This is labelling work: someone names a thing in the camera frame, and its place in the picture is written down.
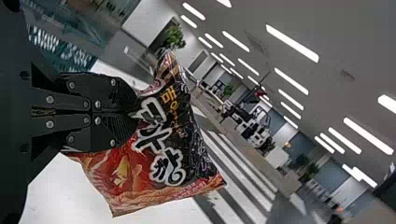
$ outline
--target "floor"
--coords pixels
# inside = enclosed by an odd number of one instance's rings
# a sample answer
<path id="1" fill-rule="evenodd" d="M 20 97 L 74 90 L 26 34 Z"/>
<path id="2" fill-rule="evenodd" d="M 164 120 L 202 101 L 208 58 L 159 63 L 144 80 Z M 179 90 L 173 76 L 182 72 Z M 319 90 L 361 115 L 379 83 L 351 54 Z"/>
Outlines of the floor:
<path id="1" fill-rule="evenodd" d="M 99 63 L 95 72 L 121 76 L 138 89 L 146 83 Z M 288 200 L 197 107 L 193 107 L 209 155 L 228 182 L 224 189 L 112 218 L 103 197 L 80 165 L 58 155 L 29 186 L 21 223 L 322 224 L 298 195 Z"/>

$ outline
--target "ceiling light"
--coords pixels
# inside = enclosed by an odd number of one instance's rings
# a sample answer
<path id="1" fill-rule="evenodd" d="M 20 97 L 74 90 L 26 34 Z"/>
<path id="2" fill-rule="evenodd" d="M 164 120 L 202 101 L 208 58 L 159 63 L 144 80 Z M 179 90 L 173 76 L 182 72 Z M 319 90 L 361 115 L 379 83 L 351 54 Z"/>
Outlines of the ceiling light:
<path id="1" fill-rule="evenodd" d="M 296 105 L 299 109 L 304 110 L 304 106 L 295 101 L 291 96 L 287 95 L 285 92 L 283 92 L 281 89 L 278 90 L 280 94 L 282 94 L 286 99 L 288 99 L 290 102 L 292 102 L 294 105 Z"/>
<path id="2" fill-rule="evenodd" d="M 355 144 L 347 140 L 343 135 L 337 132 L 334 128 L 329 128 L 329 132 L 334 135 L 334 137 L 338 138 L 341 142 L 343 142 L 347 147 L 352 149 L 356 154 L 361 154 L 361 149 L 357 147 Z"/>
<path id="3" fill-rule="evenodd" d="M 361 182 L 362 181 L 362 178 L 359 176 L 359 175 L 357 175 L 356 173 L 355 173 L 355 171 L 354 170 L 352 170 L 349 166 L 347 166 L 346 164 L 344 164 L 343 165 L 343 169 L 347 172 L 347 173 L 349 173 L 350 175 L 352 175 L 356 180 L 358 180 L 359 182 Z"/>
<path id="4" fill-rule="evenodd" d="M 250 79 L 250 81 L 256 84 L 257 86 L 260 86 L 259 82 L 257 82 L 253 77 L 247 76 L 247 78 Z"/>
<path id="5" fill-rule="evenodd" d="M 335 150 L 337 150 L 339 153 L 344 154 L 346 153 L 346 150 L 340 147 L 340 145 L 336 144 L 330 137 L 328 137 L 326 134 L 321 133 L 320 137 L 323 138 L 327 143 L 329 143 Z"/>
<path id="6" fill-rule="evenodd" d="M 190 13 L 194 14 L 194 16 L 198 17 L 201 21 L 206 20 L 205 16 L 201 12 L 190 6 L 188 3 L 183 3 L 183 7 L 186 8 Z"/>
<path id="7" fill-rule="evenodd" d="M 207 43 L 207 41 L 206 41 L 205 39 L 203 39 L 203 38 L 201 38 L 201 37 L 198 37 L 198 39 L 199 39 L 203 44 L 205 44 L 208 48 L 210 48 L 210 49 L 213 48 L 209 43 Z"/>
<path id="8" fill-rule="evenodd" d="M 232 7 L 230 0 L 218 0 L 218 2 L 222 3 L 226 7 Z"/>
<path id="9" fill-rule="evenodd" d="M 186 22 L 188 25 L 192 26 L 193 28 L 197 28 L 197 24 L 195 24 L 195 22 L 193 22 L 192 20 L 190 20 L 188 17 L 186 17 L 185 15 L 182 15 L 180 17 L 184 22 Z"/>
<path id="10" fill-rule="evenodd" d="M 279 69 L 275 68 L 275 72 L 280 75 L 281 77 L 285 78 L 291 85 L 293 85 L 295 88 L 297 88 L 299 91 L 302 91 L 303 94 L 308 95 L 309 91 L 302 85 L 300 85 L 300 83 L 294 81 L 291 77 L 289 77 L 288 75 L 284 74 L 282 71 L 280 71 Z"/>
<path id="11" fill-rule="evenodd" d="M 268 33 L 270 33 L 274 37 L 280 39 L 281 41 L 283 41 L 283 43 L 291 46 L 295 50 L 299 51 L 305 57 L 309 58 L 310 60 L 314 61 L 315 63 L 317 63 L 319 61 L 319 56 L 314 51 L 306 48 L 305 46 L 303 46 L 301 44 L 299 44 L 295 40 L 293 40 L 290 37 L 282 34 L 277 29 L 275 29 L 274 27 L 272 27 L 272 26 L 270 26 L 268 24 L 266 24 L 266 28 L 267 28 L 267 32 Z"/>
<path id="12" fill-rule="evenodd" d="M 375 183 L 375 181 L 370 178 L 368 175 L 366 175 L 364 172 L 362 172 L 360 169 L 358 169 L 358 167 L 353 167 L 354 174 L 356 174 L 360 179 L 364 180 L 367 184 L 369 184 L 372 188 L 376 188 L 376 186 L 378 186 L 377 183 Z"/>
<path id="13" fill-rule="evenodd" d="M 238 62 L 240 62 L 242 65 L 244 65 L 248 70 L 250 70 L 252 73 L 254 73 L 256 76 L 259 76 L 259 72 L 254 70 L 254 68 L 250 67 L 247 63 L 245 63 L 242 59 L 238 59 Z"/>
<path id="14" fill-rule="evenodd" d="M 291 126 L 293 126 L 295 129 L 298 129 L 297 124 L 295 124 L 293 121 L 291 121 L 291 119 L 289 119 L 286 116 L 283 116 L 283 119 L 285 119 L 289 124 L 291 124 Z"/>
<path id="15" fill-rule="evenodd" d="M 238 72 L 236 72 L 233 68 L 230 68 L 231 69 L 231 71 L 236 75 L 236 76 L 238 76 L 239 78 L 241 78 L 241 79 L 244 79 L 244 77 L 242 77 Z"/>
<path id="16" fill-rule="evenodd" d="M 226 70 L 228 73 L 232 74 L 232 72 L 230 71 L 230 69 L 228 69 L 226 66 L 224 66 L 224 64 L 221 65 L 221 67 Z"/>
<path id="17" fill-rule="evenodd" d="M 208 38 L 210 41 L 215 43 L 219 48 L 224 48 L 224 46 L 217 40 L 215 37 L 211 36 L 210 34 L 205 34 L 206 38 Z"/>
<path id="18" fill-rule="evenodd" d="M 235 43 L 235 45 L 239 46 L 239 48 L 244 49 L 247 52 L 250 52 L 250 49 L 242 44 L 241 41 L 237 40 L 235 37 L 233 37 L 232 35 L 228 34 L 227 32 L 223 31 L 223 35 L 227 38 L 229 38 L 231 41 L 233 41 Z"/>
<path id="19" fill-rule="evenodd" d="M 367 139 L 367 141 L 371 142 L 373 145 L 378 147 L 381 151 L 383 151 L 387 155 L 392 155 L 393 154 L 393 148 L 389 147 L 387 144 L 376 138 L 374 135 L 371 133 L 367 132 L 364 130 L 361 126 L 359 126 L 357 123 L 353 122 L 349 118 L 344 118 L 344 123 L 351 128 L 353 131 L 358 133 L 360 136 L 363 138 Z"/>
<path id="20" fill-rule="evenodd" d="M 262 96 L 260 97 L 260 99 L 261 99 L 263 102 L 265 102 L 270 108 L 273 107 L 268 101 L 266 101 L 264 98 L 262 98 Z"/>
<path id="21" fill-rule="evenodd" d="M 297 112 L 295 112 L 293 109 L 290 108 L 290 106 L 286 105 L 283 102 L 280 102 L 280 104 L 285 107 L 287 110 L 289 110 L 289 112 L 294 115 L 297 119 L 301 119 L 301 115 L 299 115 Z"/>
<path id="22" fill-rule="evenodd" d="M 227 61 L 227 63 L 229 63 L 230 65 L 235 66 L 235 64 L 230 59 L 224 56 L 224 54 L 221 53 L 220 57 L 223 58 L 225 61 Z"/>
<path id="23" fill-rule="evenodd" d="M 224 61 L 221 59 L 221 58 L 219 58 L 219 56 L 218 55 L 216 55 L 215 53 L 210 53 L 216 60 L 218 60 L 220 63 L 224 63 Z"/>
<path id="24" fill-rule="evenodd" d="M 392 111 L 396 114 L 396 100 L 388 97 L 387 95 L 382 95 L 378 97 L 378 102 L 384 106 L 386 109 Z"/>
<path id="25" fill-rule="evenodd" d="M 323 142 L 319 137 L 315 136 L 315 140 L 317 140 L 317 142 L 319 142 L 324 148 L 326 148 L 332 154 L 335 152 L 335 150 L 332 147 L 330 147 L 325 142 Z"/>

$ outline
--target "screw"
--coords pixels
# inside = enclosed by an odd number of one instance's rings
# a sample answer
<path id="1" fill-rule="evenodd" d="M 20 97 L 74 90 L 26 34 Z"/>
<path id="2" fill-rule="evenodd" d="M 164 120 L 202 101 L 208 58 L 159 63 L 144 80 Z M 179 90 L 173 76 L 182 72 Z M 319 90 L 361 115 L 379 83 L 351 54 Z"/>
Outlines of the screw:
<path id="1" fill-rule="evenodd" d="M 90 123 L 90 118 L 85 118 L 85 119 L 84 119 L 84 123 L 85 123 L 85 124 L 89 124 L 89 123 Z"/>
<path id="2" fill-rule="evenodd" d="M 50 96 L 47 96 L 46 101 L 47 101 L 47 103 L 49 103 L 50 105 L 52 105 L 53 102 L 55 101 L 55 99 L 53 99 L 53 96 L 50 95 Z"/>
<path id="3" fill-rule="evenodd" d="M 47 121 L 47 123 L 46 123 L 46 127 L 47 127 L 48 129 L 52 129 L 52 128 L 53 128 L 53 126 L 55 126 L 55 124 L 53 123 L 53 121 L 52 121 L 52 120 L 49 120 L 49 121 Z"/>
<path id="4" fill-rule="evenodd" d="M 67 142 L 68 142 L 68 143 L 74 143 L 74 140 L 75 140 L 75 137 L 74 137 L 73 135 L 70 135 L 70 136 L 67 138 Z"/>
<path id="5" fill-rule="evenodd" d="M 69 88 L 74 89 L 76 87 L 76 84 L 74 82 L 69 82 Z"/>
<path id="6" fill-rule="evenodd" d="M 95 102 L 95 107 L 96 107 L 96 108 L 100 108 L 100 106 L 101 106 L 100 101 L 96 101 L 96 102 Z"/>
<path id="7" fill-rule="evenodd" d="M 23 80 L 28 80 L 30 78 L 30 74 L 26 71 L 21 71 L 20 76 Z"/>
<path id="8" fill-rule="evenodd" d="M 102 120 L 101 120 L 99 117 L 95 119 L 95 124 L 96 124 L 96 125 L 99 125 L 100 122 L 102 122 Z"/>

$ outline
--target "wall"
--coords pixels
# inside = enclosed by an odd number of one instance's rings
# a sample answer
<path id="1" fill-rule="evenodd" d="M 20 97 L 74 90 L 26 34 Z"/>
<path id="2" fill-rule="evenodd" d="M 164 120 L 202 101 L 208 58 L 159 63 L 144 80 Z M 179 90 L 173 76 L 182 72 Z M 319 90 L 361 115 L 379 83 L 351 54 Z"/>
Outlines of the wall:
<path id="1" fill-rule="evenodd" d="M 128 47 L 128 54 L 125 54 L 126 47 Z M 141 60 L 145 51 L 146 48 L 131 38 L 126 32 L 117 31 L 108 42 L 100 59 L 117 67 L 117 69 L 126 74 L 133 74 L 134 77 L 151 83 L 153 76 L 150 74 L 149 64 Z"/>
<path id="2" fill-rule="evenodd" d="M 220 65 L 216 65 L 209 75 L 204 79 L 204 82 L 209 86 L 213 86 L 216 81 L 223 75 L 224 69 Z"/>
<path id="3" fill-rule="evenodd" d="M 349 224 L 394 224 L 396 213 L 378 199 L 372 200 Z"/>
<path id="4" fill-rule="evenodd" d="M 148 47 L 175 15 L 174 10 L 163 0 L 143 0 L 122 25 L 122 29 Z"/>
<path id="5" fill-rule="evenodd" d="M 290 144 L 290 148 L 286 151 L 293 160 L 297 159 L 302 154 L 308 156 L 308 154 L 315 148 L 315 144 L 303 133 L 297 133 L 293 138 L 291 138 Z"/>
<path id="6" fill-rule="evenodd" d="M 206 50 L 201 51 L 201 53 L 194 60 L 194 62 L 192 62 L 188 67 L 190 72 L 194 73 L 198 69 L 198 67 L 201 66 L 201 64 L 205 61 L 206 58 L 207 58 Z"/>
<path id="7" fill-rule="evenodd" d="M 189 67 L 205 48 L 192 33 L 190 26 L 164 0 L 141 1 L 122 25 L 122 29 L 148 47 L 173 17 L 180 21 L 186 41 L 186 47 L 176 50 L 175 54 L 181 65 Z"/>
<path id="8" fill-rule="evenodd" d="M 237 90 L 241 85 L 244 85 L 241 81 L 241 79 L 239 79 L 239 77 L 233 77 L 231 79 L 231 81 L 228 83 L 229 85 L 233 86 L 233 90 Z"/>
<path id="9" fill-rule="evenodd" d="M 219 80 L 224 83 L 226 86 L 228 83 L 231 82 L 231 80 L 233 79 L 233 77 L 226 71 L 224 71 L 223 75 L 221 75 L 221 77 L 219 78 Z"/>
<path id="10" fill-rule="evenodd" d="M 290 139 L 293 138 L 298 132 L 291 124 L 286 122 L 282 128 L 277 131 L 277 133 L 273 136 L 273 141 L 276 142 L 278 147 L 283 147 Z"/>
<path id="11" fill-rule="evenodd" d="M 322 147 L 316 146 L 311 152 L 308 154 L 308 158 L 311 159 L 313 163 L 318 165 L 319 161 L 327 154 L 329 151 L 323 149 Z"/>
<path id="12" fill-rule="evenodd" d="M 354 203 L 352 203 L 347 210 L 352 214 L 352 216 L 356 216 L 373 200 L 375 200 L 375 196 L 371 192 L 366 191 Z"/>
<path id="13" fill-rule="evenodd" d="M 368 185 L 360 183 L 354 177 L 350 177 L 340 188 L 332 193 L 335 201 L 339 202 L 342 207 L 348 208 L 355 200 L 357 200 L 366 190 Z"/>
<path id="14" fill-rule="evenodd" d="M 319 173 L 314 176 L 314 179 L 329 193 L 333 193 L 349 178 L 350 175 L 332 159 L 320 167 Z"/>
<path id="15" fill-rule="evenodd" d="M 184 49 L 177 49 L 175 54 L 179 63 L 188 68 L 205 48 L 198 38 L 190 31 L 190 26 L 179 17 L 177 17 L 177 19 L 181 24 L 184 40 L 186 40 L 186 47 L 184 47 Z"/>
<path id="16" fill-rule="evenodd" d="M 202 80 L 202 78 L 206 75 L 206 73 L 210 70 L 210 68 L 216 63 L 216 60 L 212 56 L 208 56 L 203 63 L 195 70 L 194 77 L 198 80 Z"/>
<path id="17" fill-rule="evenodd" d="M 244 85 L 241 84 L 238 89 L 236 89 L 233 92 L 233 95 L 231 95 L 231 97 L 228 99 L 229 101 L 236 103 L 236 101 L 239 99 L 239 97 L 242 96 L 242 94 L 244 94 L 244 92 L 247 90 L 248 88 Z"/>
<path id="18" fill-rule="evenodd" d="M 271 117 L 270 134 L 274 136 L 285 125 L 286 121 L 274 109 L 271 109 L 268 114 Z"/>
<path id="19" fill-rule="evenodd" d="M 318 159 L 318 161 L 315 163 L 315 165 L 318 167 L 318 168 L 321 168 L 322 166 L 324 166 L 328 161 L 329 161 L 329 159 L 332 157 L 332 154 L 330 153 L 330 152 L 328 152 L 328 153 L 325 153 L 322 157 L 320 157 L 319 159 Z"/>

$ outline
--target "snack bag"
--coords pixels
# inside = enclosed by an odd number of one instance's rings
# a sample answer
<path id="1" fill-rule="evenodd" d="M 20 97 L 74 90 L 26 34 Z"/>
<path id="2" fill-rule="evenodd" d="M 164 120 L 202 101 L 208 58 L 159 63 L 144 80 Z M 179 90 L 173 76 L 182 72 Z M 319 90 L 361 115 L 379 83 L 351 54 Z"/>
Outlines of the snack bag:
<path id="1" fill-rule="evenodd" d="M 128 142 L 98 153 L 65 153 L 81 163 L 113 217 L 225 185 L 208 157 L 185 80 L 175 55 L 165 52 L 154 83 L 136 93 L 129 115 L 140 121 Z"/>

